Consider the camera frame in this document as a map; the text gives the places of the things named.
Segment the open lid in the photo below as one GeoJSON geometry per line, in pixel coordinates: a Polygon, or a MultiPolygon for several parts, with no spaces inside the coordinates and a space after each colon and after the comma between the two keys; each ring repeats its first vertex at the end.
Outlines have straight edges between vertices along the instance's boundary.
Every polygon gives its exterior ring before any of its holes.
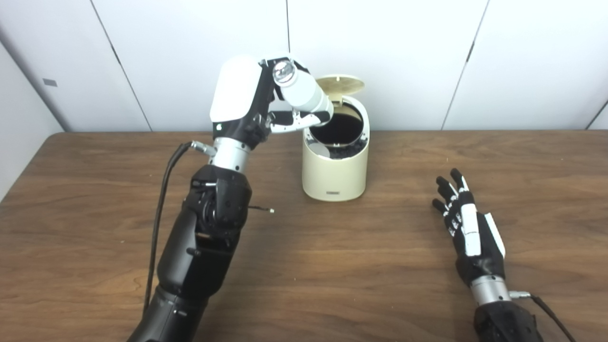
{"type": "Polygon", "coordinates": [[[343,95],[354,94],[365,87],[361,79],[351,75],[327,75],[318,78],[317,83],[332,102],[340,104],[343,95]]]}

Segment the white finger segment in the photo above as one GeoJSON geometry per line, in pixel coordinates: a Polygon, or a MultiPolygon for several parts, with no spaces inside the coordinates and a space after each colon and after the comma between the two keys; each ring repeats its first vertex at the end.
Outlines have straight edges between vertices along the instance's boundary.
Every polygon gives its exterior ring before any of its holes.
{"type": "Polygon", "coordinates": [[[492,232],[492,236],[494,237],[494,241],[496,242],[496,246],[498,246],[498,249],[504,259],[505,253],[506,253],[505,244],[502,242],[502,238],[500,237],[500,233],[498,232],[498,227],[496,226],[496,223],[494,223],[494,218],[492,217],[492,214],[490,214],[490,213],[487,213],[485,215],[485,217],[486,217],[486,222],[488,222],[488,227],[490,228],[490,231],[492,232]]]}
{"type": "Polygon", "coordinates": [[[460,189],[460,192],[463,191],[469,191],[469,186],[466,184],[466,180],[464,177],[462,178],[462,188],[460,189]]]}
{"type": "Polygon", "coordinates": [[[462,213],[462,234],[465,236],[465,254],[479,256],[482,254],[482,243],[477,223],[477,207],[473,203],[464,204],[460,208],[460,212],[462,213]]]}

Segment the cream trash can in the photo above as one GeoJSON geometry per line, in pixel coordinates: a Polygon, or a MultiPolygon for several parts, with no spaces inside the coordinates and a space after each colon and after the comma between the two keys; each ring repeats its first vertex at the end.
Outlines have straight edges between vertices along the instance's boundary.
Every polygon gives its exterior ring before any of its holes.
{"type": "Polygon", "coordinates": [[[370,122],[363,104],[346,96],[365,86],[349,75],[328,75],[317,83],[334,104],[334,116],[303,134],[302,186],[321,201],[348,201],[365,191],[370,122]]]}

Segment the table surface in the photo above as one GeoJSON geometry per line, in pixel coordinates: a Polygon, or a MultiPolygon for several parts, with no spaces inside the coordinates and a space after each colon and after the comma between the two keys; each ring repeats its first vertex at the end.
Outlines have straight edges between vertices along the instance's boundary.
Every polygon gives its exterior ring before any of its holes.
{"type": "MultiPolygon", "coordinates": [[[[167,160],[207,133],[60,133],[0,204],[2,341],[125,341],[141,315],[167,160]]],[[[608,131],[373,132],[367,190],[302,191],[299,134],[250,158],[253,205],[196,341],[476,341],[474,302],[431,206],[458,167],[505,241],[507,284],[543,297],[579,341],[608,336],[608,131]]],[[[191,175],[165,202],[162,250],[191,175]]],[[[545,341],[566,341],[534,304],[545,341]]]]}

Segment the cable connector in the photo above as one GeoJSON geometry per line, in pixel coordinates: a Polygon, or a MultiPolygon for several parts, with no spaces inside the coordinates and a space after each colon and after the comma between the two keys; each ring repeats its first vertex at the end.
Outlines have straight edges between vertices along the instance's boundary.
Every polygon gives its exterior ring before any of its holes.
{"type": "Polygon", "coordinates": [[[213,147],[211,145],[203,144],[202,142],[195,141],[195,140],[192,140],[190,142],[190,147],[197,150],[198,152],[204,153],[210,157],[215,156],[215,153],[217,152],[215,147],[213,147]]]}
{"type": "Polygon", "coordinates": [[[520,298],[531,298],[532,295],[530,292],[526,291],[509,291],[509,297],[511,299],[520,299],[520,298]]]}

